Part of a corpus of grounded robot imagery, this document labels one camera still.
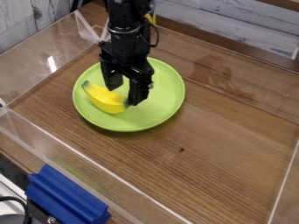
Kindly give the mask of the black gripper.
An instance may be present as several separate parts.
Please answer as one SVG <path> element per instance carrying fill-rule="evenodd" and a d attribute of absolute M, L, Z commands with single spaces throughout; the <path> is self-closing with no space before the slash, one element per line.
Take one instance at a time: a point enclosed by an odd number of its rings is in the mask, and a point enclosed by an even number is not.
<path fill-rule="evenodd" d="M 107 28 L 110 40 L 99 43 L 100 69 L 110 91 L 123 84 L 123 77 L 130 79 L 129 103 L 137 106 L 147 99 L 155 70 L 147 60 L 151 48 L 151 28 L 137 27 L 126 30 Z"/>

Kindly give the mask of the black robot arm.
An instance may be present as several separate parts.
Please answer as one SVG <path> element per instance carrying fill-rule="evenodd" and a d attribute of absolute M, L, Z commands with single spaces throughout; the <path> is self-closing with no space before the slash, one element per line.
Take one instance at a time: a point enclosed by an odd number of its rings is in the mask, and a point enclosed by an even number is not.
<path fill-rule="evenodd" d="M 127 103 L 137 106 L 147 99 L 154 85 L 155 69 L 147 57 L 159 44 L 161 35 L 153 42 L 151 31 L 158 29 L 146 16 L 153 0 L 104 0 L 104 3 L 111 40 L 99 43 L 103 78 L 110 91 L 125 84 L 123 77 L 129 78 Z"/>

